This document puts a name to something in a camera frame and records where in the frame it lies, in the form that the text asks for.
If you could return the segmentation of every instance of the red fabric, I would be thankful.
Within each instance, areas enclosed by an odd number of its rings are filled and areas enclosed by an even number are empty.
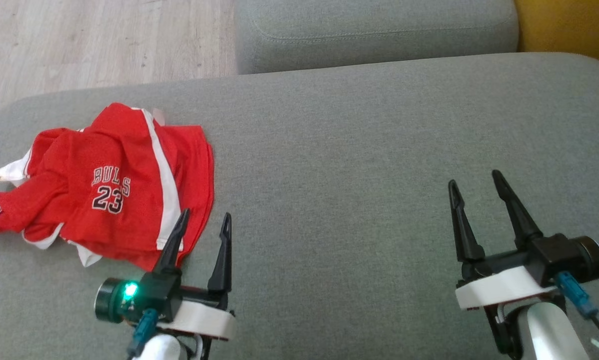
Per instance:
[[[200,126],[152,123],[178,190],[179,210],[191,210],[181,262],[211,212],[213,154]],[[40,133],[27,174],[21,186],[0,192],[0,232],[23,231],[36,242],[64,223],[60,237],[106,258],[153,268],[160,255],[164,181],[142,110],[116,103],[83,132]]]

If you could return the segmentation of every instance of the blue connector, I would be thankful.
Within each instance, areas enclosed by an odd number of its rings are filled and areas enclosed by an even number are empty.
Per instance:
[[[555,276],[555,285],[562,291],[564,296],[575,305],[584,319],[589,320],[597,315],[599,310],[588,299],[589,296],[580,286],[579,282],[568,271],[562,271]]]
[[[158,326],[158,317],[159,314],[155,309],[147,309],[144,311],[137,326],[135,326],[133,340],[130,342],[128,348],[126,348],[128,356],[139,358],[142,355],[144,346],[149,342],[153,335],[155,335]]]

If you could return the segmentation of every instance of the yellow cushion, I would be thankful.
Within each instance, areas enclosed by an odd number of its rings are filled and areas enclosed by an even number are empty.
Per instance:
[[[515,0],[520,51],[563,51],[599,60],[599,0]]]

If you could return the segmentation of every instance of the gray cushion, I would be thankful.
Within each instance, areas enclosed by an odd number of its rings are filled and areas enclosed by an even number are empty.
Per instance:
[[[0,166],[37,132],[121,101],[201,124],[215,204],[186,260],[204,287],[233,214],[237,337],[211,359],[497,359],[481,311],[455,300],[455,178],[485,251],[514,248],[490,171],[547,234],[599,242],[599,62],[496,54],[35,96],[0,112]],[[0,185],[0,191],[7,189]],[[119,360],[131,329],[96,321],[105,278],[139,268],[0,235],[0,359]],[[599,305],[599,281],[586,284]],[[570,315],[589,344],[599,333]],[[589,348],[593,358],[599,351]]]
[[[512,0],[238,0],[241,74],[514,52]]]

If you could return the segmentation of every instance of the stitched seam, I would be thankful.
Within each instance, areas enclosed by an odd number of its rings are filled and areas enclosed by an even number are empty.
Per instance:
[[[318,43],[320,41],[339,41],[344,39],[363,39],[367,37],[388,37],[394,35],[404,35],[409,33],[423,33],[423,32],[456,32],[458,30],[485,30],[489,28],[500,27],[501,25],[508,23],[515,15],[514,7],[510,7],[510,13],[508,17],[498,23],[493,25],[485,25],[485,26],[476,26],[476,27],[451,27],[451,28],[443,28],[443,29],[396,29],[396,30],[385,30],[382,32],[376,31],[362,31],[362,32],[343,32],[339,34],[327,34],[327,35],[317,35],[317,36],[274,36],[267,32],[264,32],[256,23],[255,18],[251,14],[251,8],[249,7],[248,17],[250,23],[253,25],[254,29],[257,30],[261,37],[265,38],[268,41],[274,41],[275,43]]]

